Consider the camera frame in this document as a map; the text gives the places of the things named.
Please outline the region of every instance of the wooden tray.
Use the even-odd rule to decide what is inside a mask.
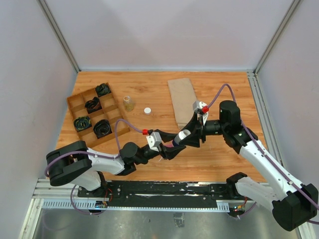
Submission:
[[[91,114],[87,112],[85,108],[85,103],[89,100],[92,100],[94,97],[98,97],[98,95],[96,94],[95,88],[91,88],[79,94],[72,95],[66,99],[73,122],[75,121],[76,118],[82,117],[82,116],[88,116],[91,119],[91,124],[92,124],[91,127],[80,132],[78,132],[76,128],[74,128],[79,139],[85,141],[88,147],[94,147],[103,142],[114,139],[115,138],[115,122],[118,119],[124,119],[112,92],[113,91],[111,89],[111,93],[99,97],[102,109],[95,111]],[[111,125],[112,133],[98,139],[93,131],[93,127],[98,121],[103,119],[109,121]],[[129,131],[130,131],[130,128],[124,122],[121,121],[118,123],[118,136],[124,133],[127,133]]]

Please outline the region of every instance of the gray floor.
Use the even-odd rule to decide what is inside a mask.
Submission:
[[[226,213],[184,213],[177,228],[174,212],[106,211],[99,216],[75,210],[42,210],[34,239],[297,239],[283,230],[263,208],[254,208],[241,220]]]

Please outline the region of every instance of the white round object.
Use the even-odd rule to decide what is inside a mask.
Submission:
[[[147,115],[149,115],[151,112],[152,112],[152,110],[151,110],[151,108],[149,108],[149,107],[146,107],[146,108],[144,109],[144,113],[147,114]]]

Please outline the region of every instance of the coiled black cable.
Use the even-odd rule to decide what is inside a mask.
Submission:
[[[95,91],[98,94],[98,97],[101,97],[106,94],[109,94],[111,92],[111,89],[108,85],[106,85],[105,83],[102,83],[95,88]]]
[[[102,109],[100,100],[97,97],[94,97],[92,100],[87,101],[84,106],[89,114]]]
[[[112,133],[110,123],[106,119],[102,119],[97,122],[93,127],[93,131],[96,134],[97,138],[102,138]]]
[[[92,126],[91,120],[88,116],[76,118],[73,124],[78,132],[83,131]]]

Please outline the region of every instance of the wood surface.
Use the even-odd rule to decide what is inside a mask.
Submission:
[[[263,142],[263,132],[259,123],[250,85],[244,72],[80,72],[73,94],[85,91],[101,83],[108,82],[124,116],[139,129],[160,129],[178,132],[167,81],[190,78],[198,100],[207,104],[214,98],[222,84],[229,83],[241,110],[241,117]],[[129,95],[136,103],[131,112],[124,110],[123,97]],[[223,100],[230,100],[228,88],[209,110],[209,120],[218,119],[218,106]],[[152,113],[144,114],[150,107]],[[77,141],[70,112],[65,116],[57,148]],[[121,146],[132,141],[139,146],[147,144],[145,136],[133,129],[119,137]],[[93,148],[94,150],[117,153],[115,140],[110,140]],[[243,157],[226,145],[222,136],[208,136],[200,148],[187,147],[173,160],[163,160],[158,156],[146,165],[137,165],[137,170],[128,176],[104,173],[108,180],[159,180],[159,181],[206,181],[224,182],[237,173],[248,174],[257,182],[264,182],[259,172]]]

